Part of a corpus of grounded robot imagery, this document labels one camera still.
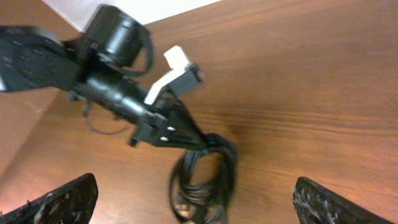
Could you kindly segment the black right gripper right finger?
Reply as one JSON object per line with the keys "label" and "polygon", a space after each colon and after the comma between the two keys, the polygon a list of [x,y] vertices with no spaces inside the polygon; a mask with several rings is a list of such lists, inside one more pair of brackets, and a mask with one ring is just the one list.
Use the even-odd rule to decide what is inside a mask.
{"label": "black right gripper right finger", "polygon": [[304,224],[393,224],[308,177],[297,179],[293,205],[299,222]]}

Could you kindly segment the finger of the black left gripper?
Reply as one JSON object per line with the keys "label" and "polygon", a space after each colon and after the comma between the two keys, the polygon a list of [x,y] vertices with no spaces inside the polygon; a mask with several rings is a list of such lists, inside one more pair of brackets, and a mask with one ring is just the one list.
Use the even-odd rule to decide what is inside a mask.
{"label": "finger of the black left gripper", "polygon": [[166,123],[160,125],[160,146],[200,151],[206,139],[196,124]]}
{"label": "finger of the black left gripper", "polygon": [[171,127],[175,128],[179,135],[202,137],[202,131],[197,126],[187,107],[178,98],[172,100],[169,121]]}

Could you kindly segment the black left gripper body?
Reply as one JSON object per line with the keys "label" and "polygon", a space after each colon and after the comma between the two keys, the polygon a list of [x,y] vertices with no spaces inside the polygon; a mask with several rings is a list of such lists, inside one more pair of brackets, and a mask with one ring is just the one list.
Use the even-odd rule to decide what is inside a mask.
{"label": "black left gripper body", "polygon": [[136,147],[139,142],[146,142],[155,147],[183,148],[175,133],[180,122],[179,102],[173,93],[162,93],[153,105],[145,105],[127,144]]}

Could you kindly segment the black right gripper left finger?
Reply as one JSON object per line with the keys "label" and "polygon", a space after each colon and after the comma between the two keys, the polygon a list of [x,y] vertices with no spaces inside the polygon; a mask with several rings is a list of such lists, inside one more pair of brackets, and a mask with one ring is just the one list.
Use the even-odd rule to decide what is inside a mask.
{"label": "black right gripper left finger", "polygon": [[43,196],[1,215],[1,224],[88,224],[98,199],[92,173],[83,174]]}

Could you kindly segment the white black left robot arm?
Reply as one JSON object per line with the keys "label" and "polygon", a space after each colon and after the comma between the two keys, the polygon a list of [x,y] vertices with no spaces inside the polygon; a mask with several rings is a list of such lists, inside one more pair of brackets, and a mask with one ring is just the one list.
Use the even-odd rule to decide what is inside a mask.
{"label": "white black left robot arm", "polygon": [[199,151],[207,140],[180,96],[202,81],[197,64],[176,45],[164,54],[170,70],[152,84],[137,79],[150,70],[154,47],[149,31],[119,8],[102,4],[76,38],[60,40],[36,26],[1,27],[1,91],[47,87],[73,100],[94,103],[136,126],[130,145]]}

